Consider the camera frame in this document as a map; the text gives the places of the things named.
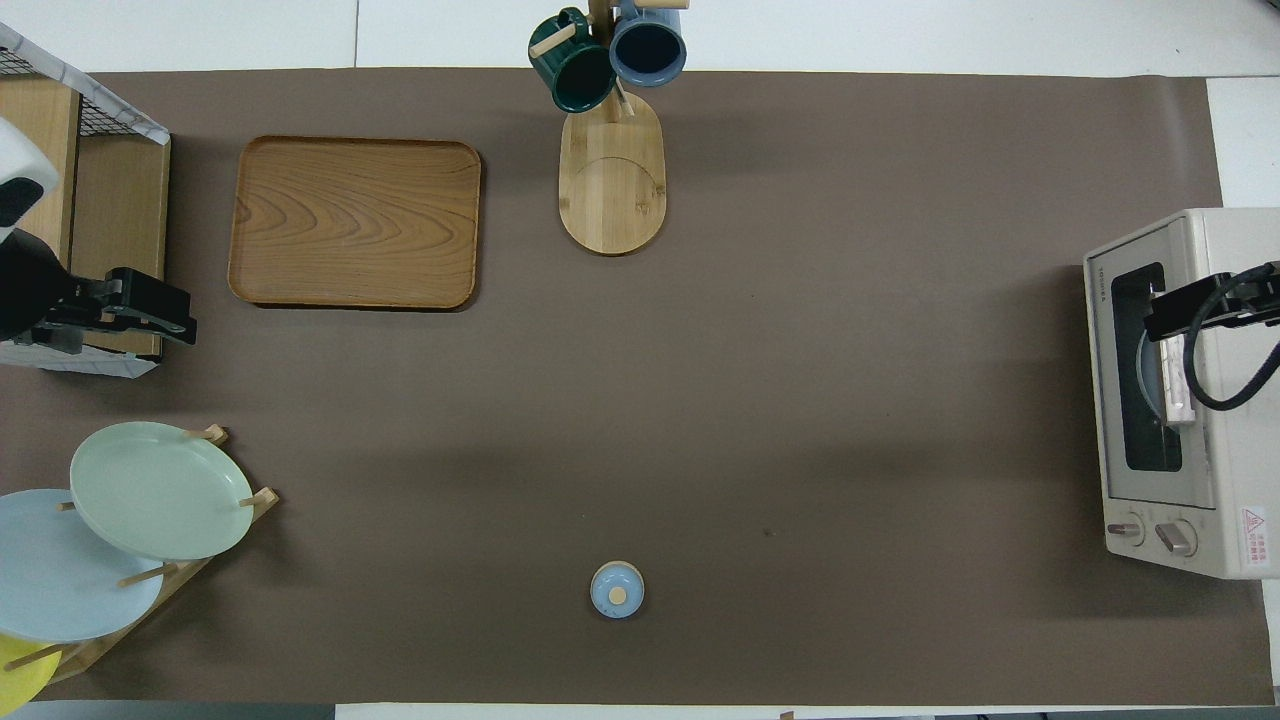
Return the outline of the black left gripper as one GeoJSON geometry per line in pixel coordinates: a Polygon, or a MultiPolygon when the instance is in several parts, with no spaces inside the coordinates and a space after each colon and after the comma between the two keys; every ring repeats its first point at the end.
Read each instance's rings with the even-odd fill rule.
{"type": "Polygon", "coordinates": [[[49,313],[73,295],[73,275],[42,240],[15,228],[1,246],[1,340],[14,340],[40,323],[42,331],[151,334],[184,346],[197,342],[191,296],[184,290],[128,266],[114,268],[99,281],[77,277],[76,283],[68,310],[49,313]]]}

